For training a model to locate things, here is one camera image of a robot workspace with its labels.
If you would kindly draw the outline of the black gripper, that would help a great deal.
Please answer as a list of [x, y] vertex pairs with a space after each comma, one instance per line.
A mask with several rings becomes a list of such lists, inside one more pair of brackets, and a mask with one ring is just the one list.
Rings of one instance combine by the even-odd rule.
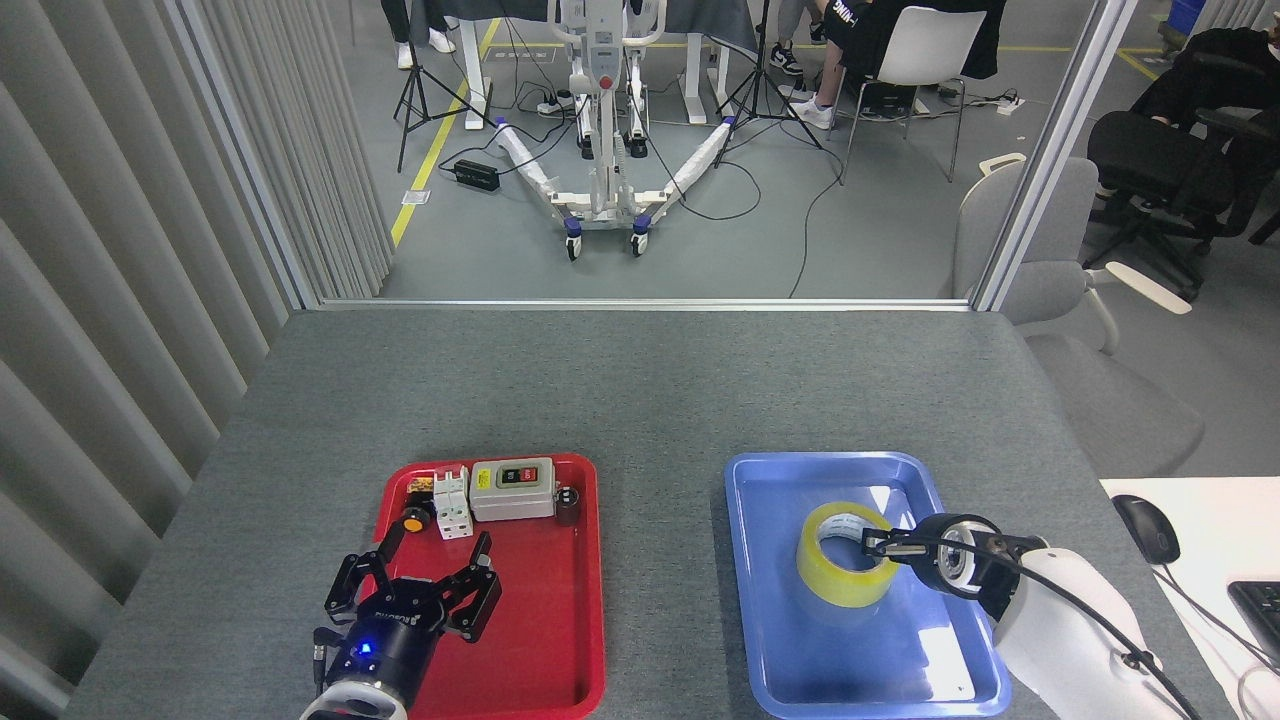
[[[387, 565], [403, 537], [404, 521], [396, 520], [375, 550], [342, 560], [325, 610], [330, 618], [356, 619], [323, 676], [325, 684], [358, 680], [379, 683], [388, 693], [416, 693], [444, 632], [467, 643], [481, 639], [502, 594], [489, 555], [492, 534], [481, 532], [468, 564], [440, 585], [416, 578], [390, 580]], [[357, 607], [366, 577], [378, 591]]]
[[934, 591], [948, 592], [965, 600], [995, 601], [1001, 589], [1001, 575], [992, 573], [991, 562], [968, 550], [932, 544], [925, 537], [956, 541], [980, 547], [977, 533], [991, 536], [1001, 530], [988, 519], [974, 514], [937, 512], [922, 519], [914, 530], [865, 529], [861, 551], [869, 559], [915, 561], [918, 579]]

